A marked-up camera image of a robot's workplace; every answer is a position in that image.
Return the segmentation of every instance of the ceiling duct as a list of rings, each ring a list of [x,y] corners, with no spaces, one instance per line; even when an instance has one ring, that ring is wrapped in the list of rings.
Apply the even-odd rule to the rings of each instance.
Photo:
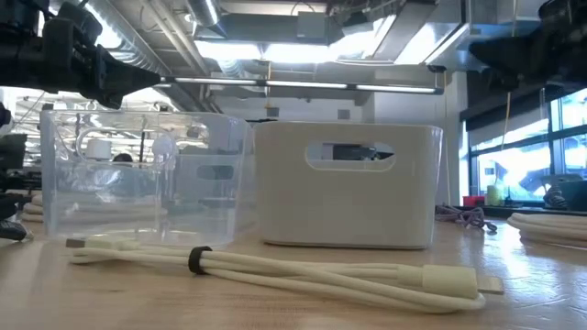
[[[220,6],[216,0],[186,0],[194,21],[202,27],[212,27],[220,21]]]

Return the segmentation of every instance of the ceiling light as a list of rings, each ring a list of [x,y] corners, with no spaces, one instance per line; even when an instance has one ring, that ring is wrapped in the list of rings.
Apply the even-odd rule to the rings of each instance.
[[[324,45],[271,44],[263,54],[263,59],[277,63],[324,63],[336,57]]]
[[[235,42],[196,41],[200,54],[214,60],[258,60],[259,48],[254,44]]]
[[[358,54],[360,55],[369,45],[375,37],[375,32],[357,32],[348,35],[341,40],[333,43],[328,48],[330,52],[330,59],[336,60],[340,56],[350,56]]]
[[[422,28],[405,45],[394,64],[420,64],[429,56],[437,43],[437,36],[430,24],[424,24]]]
[[[438,94],[441,89],[428,87],[392,86],[392,85],[370,85],[370,84],[346,84],[335,82],[287,82],[287,81],[266,81],[251,79],[223,79],[223,78],[165,78],[162,83],[202,83],[235,86],[270,86],[270,87],[303,87],[303,88],[325,88],[347,91],[365,92],[387,92],[387,93],[412,93],[412,94]]]
[[[175,78],[177,83],[205,83],[236,86],[256,86],[257,81],[249,79],[220,79],[220,78]]]
[[[363,59],[371,57],[375,54],[375,51],[377,51],[379,46],[382,44],[383,39],[385,39],[387,33],[392,28],[393,22],[395,22],[396,18],[396,15],[390,15],[386,18],[380,18],[373,22],[373,28],[377,32],[375,32],[375,36],[373,37],[371,43],[363,51],[363,55],[361,56]]]
[[[94,15],[95,19],[102,26],[102,34],[95,41],[96,45],[100,44],[105,49],[115,49],[122,45],[122,39],[118,34],[108,25],[108,23],[95,11],[91,5],[86,5],[85,8]]]
[[[409,86],[385,86],[385,85],[357,85],[357,90],[366,92],[395,92],[395,93],[415,93],[415,94],[434,94],[436,88],[426,87],[409,87]]]
[[[452,45],[453,43],[455,43],[455,41],[457,41],[457,39],[459,39],[460,36],[462,36],[468,30],[469,30],[469,23],[465,23],[448,40],[446,40],[445,42],[443,42],[442,45],[440,45],[440,47],[438,47],[436,50],[434,50],[432,52],[432,54],[430,54],[430,56],[428,56],[424,60],[424,63],[425,64],[430,64],[438,56],[440,56],[440,54],[442,54],[443,52],[445,52],[445,50],[447,50],[450,47],[450,45]]]
[[[268,86],[345,89],[345,83],[267,81]]]

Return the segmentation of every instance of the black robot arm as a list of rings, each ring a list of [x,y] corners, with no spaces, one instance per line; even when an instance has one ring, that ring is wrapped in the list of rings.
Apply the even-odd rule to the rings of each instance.
[[[83,8],[48,0],[0,0],[0,86],[77,92],[118,109],[122,98],[161,81],[159,74],[114,59],[94,45],[102,26]],[[39,13],[45,16],[38,37]]]

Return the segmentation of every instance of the wall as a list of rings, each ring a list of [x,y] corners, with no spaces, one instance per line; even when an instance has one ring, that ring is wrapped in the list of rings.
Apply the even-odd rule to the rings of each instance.
[[[447,119],[445,122],[445,102]],[[412,124],[443,127],[445,141],[437,187],[437,204],[450,202],[459,205],[462,192],[460,185],[460,155],[463,147],[462,127],[459,112],[467,107],[467,77],[464,72],[456,72],[444,95],[417,95],[405,93],[376,93],[374,96],[375,122],[379,124]]]
[[[225,114],[244,119],[267,118],[266,103],[263,98],[242,101],[235,97],[216,98],[216,104]],[[336,122],[338,109],[350,110],[351,122],[360,122],[362,117],[361,107],[355,106],[352,100],[314,99],[308,103],[305,99],[273,98],[271,106],[279,107],[277,119],[286,121]]]

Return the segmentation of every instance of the white plastic bin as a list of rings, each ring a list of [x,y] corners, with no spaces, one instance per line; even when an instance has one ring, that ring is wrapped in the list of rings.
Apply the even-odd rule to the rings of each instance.
[[[275,244],[425,248],[432,239],[442,130],[271,122],[255,126],[257,209]],[[391,147],[387,159],[309,159],[308,149]]]

